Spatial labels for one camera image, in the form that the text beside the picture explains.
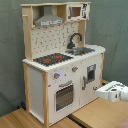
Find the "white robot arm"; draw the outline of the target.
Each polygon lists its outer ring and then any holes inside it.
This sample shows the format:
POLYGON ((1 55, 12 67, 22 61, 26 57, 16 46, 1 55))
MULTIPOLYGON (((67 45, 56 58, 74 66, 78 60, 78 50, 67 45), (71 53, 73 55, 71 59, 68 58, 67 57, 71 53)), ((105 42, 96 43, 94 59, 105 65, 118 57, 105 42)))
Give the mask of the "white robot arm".
POLYGON ((112 81, 96 90, 96 95, 110 102, 126 101, 128 102, 128 87, 124 84, 112 81))

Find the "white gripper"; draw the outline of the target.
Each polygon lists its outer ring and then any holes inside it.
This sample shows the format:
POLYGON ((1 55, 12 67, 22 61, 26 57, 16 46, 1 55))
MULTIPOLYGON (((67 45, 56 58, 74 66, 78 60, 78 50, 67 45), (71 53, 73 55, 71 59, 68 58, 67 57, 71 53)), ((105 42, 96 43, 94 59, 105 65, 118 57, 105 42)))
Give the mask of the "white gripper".
POLYGON ((96 95, 111 102, 126 100, 126 86, 120 82, 112 81, 96 90, 96 95))

